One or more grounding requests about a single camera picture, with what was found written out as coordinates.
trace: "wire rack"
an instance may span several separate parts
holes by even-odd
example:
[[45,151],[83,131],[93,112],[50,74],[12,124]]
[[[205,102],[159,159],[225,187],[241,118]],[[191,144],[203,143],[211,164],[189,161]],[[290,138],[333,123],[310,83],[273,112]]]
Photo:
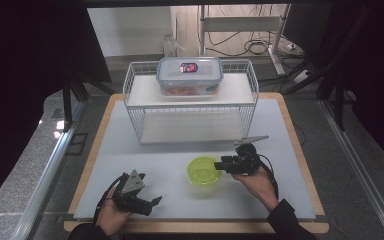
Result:
[[224,79],[215,97],[166,97],[156,81],[159,62],[132,62],[124,103],[142,144],[235,141],[248,136],[258,99],[249,60],[222,60]]

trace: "hand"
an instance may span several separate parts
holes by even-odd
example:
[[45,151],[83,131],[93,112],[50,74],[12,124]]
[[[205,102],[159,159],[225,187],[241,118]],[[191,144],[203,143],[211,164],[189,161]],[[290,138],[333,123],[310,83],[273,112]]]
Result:
[[107,195],[107,199],[104,201],[99,212],[96,225],[100,226],[107,236],[111,236],[117,233],[124,223],[127,222],[132,215],[131,212],[120,212],[112,200],[115,188],[112,188]]
[[241,182],[254,197],[264,204],[269,212],[279,204],[269,175],[262,167],[251,176],[232,174],[232,177]]

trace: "plastic food container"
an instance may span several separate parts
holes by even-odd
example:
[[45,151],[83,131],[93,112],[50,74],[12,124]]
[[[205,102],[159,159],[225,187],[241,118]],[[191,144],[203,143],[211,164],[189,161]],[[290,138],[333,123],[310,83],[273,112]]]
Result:
[[190,182],[203,187],[214,185],[221,176],[221,171],[214,167],[216,161],[216,157],[211,156],[193,159],[187,167]]
[[222,79],[218,58],[163,58],[157,69],[165,96],[214,96]]

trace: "white shelf unit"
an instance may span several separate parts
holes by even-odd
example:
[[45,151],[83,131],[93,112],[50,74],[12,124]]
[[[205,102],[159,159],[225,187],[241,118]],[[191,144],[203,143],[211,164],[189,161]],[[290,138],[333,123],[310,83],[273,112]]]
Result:
[[[286,18],[291,4],[286,4],[280,16],[262,17],[205,17],[205,5],[200,5],[200,36],[207,32],[275,32],[273,45],[268,46],[268,53],[273,62],[278,76],[284,76],[285,70],[277,55],[280,37],[285,27]],[[205,56],[205,37],[201,37],[199,56]]]
[[159,62],[130,64],[124,103],[142,144],[235,141],[248,136],[258,100],[249,60],[222,60],[224,78],[214,97],[167,97],[156,80]]

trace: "white wall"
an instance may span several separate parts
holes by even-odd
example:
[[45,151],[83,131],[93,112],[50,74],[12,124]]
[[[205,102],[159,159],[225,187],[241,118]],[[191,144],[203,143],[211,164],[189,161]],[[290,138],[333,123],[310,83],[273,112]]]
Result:
[[88,12],[105,57],[162,54],[164,35],[174,28],[170,7],[94,8]]

